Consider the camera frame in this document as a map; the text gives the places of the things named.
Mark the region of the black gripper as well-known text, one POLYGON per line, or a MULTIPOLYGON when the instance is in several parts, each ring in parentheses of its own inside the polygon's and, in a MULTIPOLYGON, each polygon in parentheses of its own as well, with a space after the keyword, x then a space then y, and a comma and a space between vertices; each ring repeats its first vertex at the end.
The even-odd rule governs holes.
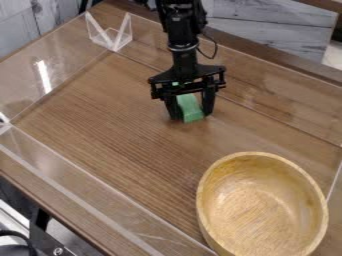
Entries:
POLYGON ((213 110, 215 92, 225 87, 225 67, 200 64, 195 49, 173 52, 172 61, 166 71, 148 78, 150 98, 164 100, 169 118, 181 120, 183 112, 175 96, 201 92, 201 110, 208 116, 213 110))

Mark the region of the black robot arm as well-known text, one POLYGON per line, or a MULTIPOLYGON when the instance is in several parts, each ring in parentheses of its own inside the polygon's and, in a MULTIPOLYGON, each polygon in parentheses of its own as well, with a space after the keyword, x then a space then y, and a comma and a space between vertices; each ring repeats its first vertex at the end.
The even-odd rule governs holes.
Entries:
POLYGON ((212 113, 216 92, 225 87, 225 67, 197 62, 197 35, 207 25, 201 1, 156 0, 156 9, 172 66, 148 79, 150 98, 164 102, 172 120, 188 123, 212 113))

